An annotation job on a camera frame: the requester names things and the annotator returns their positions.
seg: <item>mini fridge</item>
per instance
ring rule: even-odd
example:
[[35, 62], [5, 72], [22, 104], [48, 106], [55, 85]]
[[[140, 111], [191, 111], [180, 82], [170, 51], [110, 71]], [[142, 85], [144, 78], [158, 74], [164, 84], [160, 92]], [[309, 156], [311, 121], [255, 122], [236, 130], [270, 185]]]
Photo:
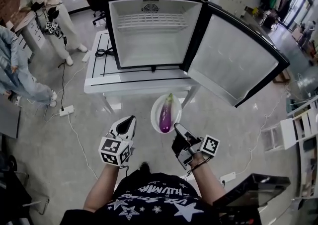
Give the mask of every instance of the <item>mini fridge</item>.
[[244, 22], [207, 0], [103, 0], [118, 69], [176, 66], [232, 106], [289, 61]]

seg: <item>purple eggplant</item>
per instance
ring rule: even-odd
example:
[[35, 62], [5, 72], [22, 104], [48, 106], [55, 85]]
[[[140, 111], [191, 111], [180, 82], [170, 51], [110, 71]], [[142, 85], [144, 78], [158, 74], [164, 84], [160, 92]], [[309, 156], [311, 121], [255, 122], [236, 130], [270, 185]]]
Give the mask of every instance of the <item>purple eggplant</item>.
[[165, 99], [160, 112], [159, 128], [163, 133], [169, 132], [171, 128], [171, 107], [173, 102], [172, 93]]

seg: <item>person in background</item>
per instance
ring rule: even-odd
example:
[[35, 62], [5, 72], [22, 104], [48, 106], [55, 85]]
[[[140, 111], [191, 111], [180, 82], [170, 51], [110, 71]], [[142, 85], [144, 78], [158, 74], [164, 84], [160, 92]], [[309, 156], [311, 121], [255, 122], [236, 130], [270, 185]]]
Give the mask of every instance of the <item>person in background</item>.
[[0, 94], [10, 96], [11, 91], [51, 107], [56, 106], [56, 92], [37, 83], [31, 75], [28, 58], [19, 48], [18, 37], [0, 26]]
[[316, 22], [315, 21], [308, 21], [308, 25], [304, 30], [304, 33], [302, 37], [298, 41], [298, 45], [304, 49], [304, 46], [310, 41], [313, 32], [315, 31], [316, 27]]
[[83, 210], [65, 212], [68, 224], [208, 224], [220, 225], [213, 202], [225, 190], [212, 173], [202, 153], [190, 163], [202, 197], [187, 181], [163, 173], [151, 174], [144, 162], [124, 178], [114, 192], [119, 167], [107, 164], [88, 194]]
[[[86, 53], [87, 48], [79, 42], [75, 27], [62, 0], [20, 0], [19, 10], [22, 12], [35, 11], [42, 28], [44, 28], [48, 21], [47, 12], [53, 7], [56, 7], [56, 10], [60, 12], [54, 21], [58, 23], [61, 31], [66, 36], [70, 47]], [[63, 39], [59, 39], [55, 35], [46, 35], [46, 37], [48, 37], [57, 54], [62, 59], [65, 59], [69, 66], [73, 65], [73, 60], [63, 44]]]

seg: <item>black t-shirt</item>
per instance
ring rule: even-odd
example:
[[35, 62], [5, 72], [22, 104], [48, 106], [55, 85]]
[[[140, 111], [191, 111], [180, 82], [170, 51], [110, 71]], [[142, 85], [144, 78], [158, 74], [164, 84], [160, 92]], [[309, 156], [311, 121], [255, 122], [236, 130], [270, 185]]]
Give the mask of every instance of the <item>black t-shirt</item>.
[[144, 175], [136, 170], [124, 178], [113, 196], [95, 213], [68, 210], [61, 225], [67, 224], [124, 224], [193, 223], [218, 225], [214, 208], [203, 202], [195, 189], [177, 176], [162, 173]]

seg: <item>black glove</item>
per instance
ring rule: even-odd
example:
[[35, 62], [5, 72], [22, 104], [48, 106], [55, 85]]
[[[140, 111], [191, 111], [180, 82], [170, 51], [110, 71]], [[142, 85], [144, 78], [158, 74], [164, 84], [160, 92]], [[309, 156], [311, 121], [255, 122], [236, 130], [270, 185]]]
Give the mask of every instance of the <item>black glove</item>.
[[42, 8], [44, 6], [44, 2], [39, 4], [37, 2], [35, 2], [32, 6], [31, 6], [31, 10], [32, 11], [37, 11], [39, 10], [40, 8]]

